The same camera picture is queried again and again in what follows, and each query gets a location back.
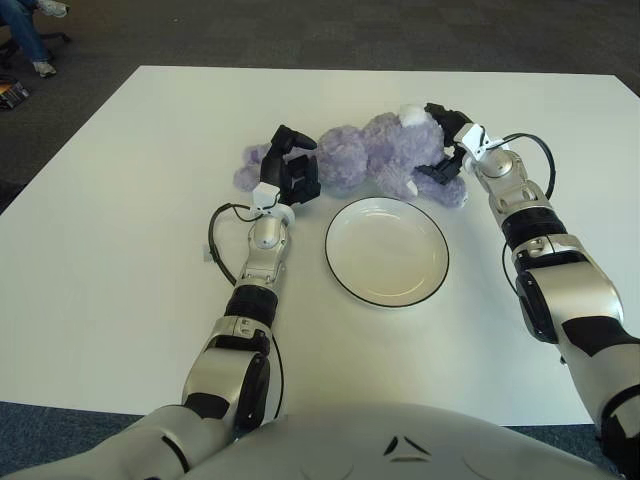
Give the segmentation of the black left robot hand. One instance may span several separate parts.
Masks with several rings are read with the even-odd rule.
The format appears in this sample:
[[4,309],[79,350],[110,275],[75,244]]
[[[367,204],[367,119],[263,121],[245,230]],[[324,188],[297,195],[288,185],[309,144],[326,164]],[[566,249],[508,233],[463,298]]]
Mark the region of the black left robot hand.
[[321,193],[316,157],[304,154],[286,160],[294,148],[314,151],[317,143],[301,132],[280,125],[260,170],[260,181],[277,187],[278,202],[287,206],[306,203]]

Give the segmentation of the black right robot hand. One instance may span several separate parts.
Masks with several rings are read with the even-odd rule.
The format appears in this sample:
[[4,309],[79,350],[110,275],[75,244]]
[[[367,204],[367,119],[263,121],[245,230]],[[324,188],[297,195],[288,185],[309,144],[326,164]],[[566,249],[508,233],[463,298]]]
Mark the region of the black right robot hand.
[[460,173],[463,160],[467,155],[462,143],[454,137],[471,120],[460,111],[447,110],[444,106],[435,103],[427,103],[424,110],[441,127],[444,133],[444,147],[453,147],[454,151],[452,156],[445,155],[435,166],[421,165],[416,168],[416,171],[440,185],[447,185]]

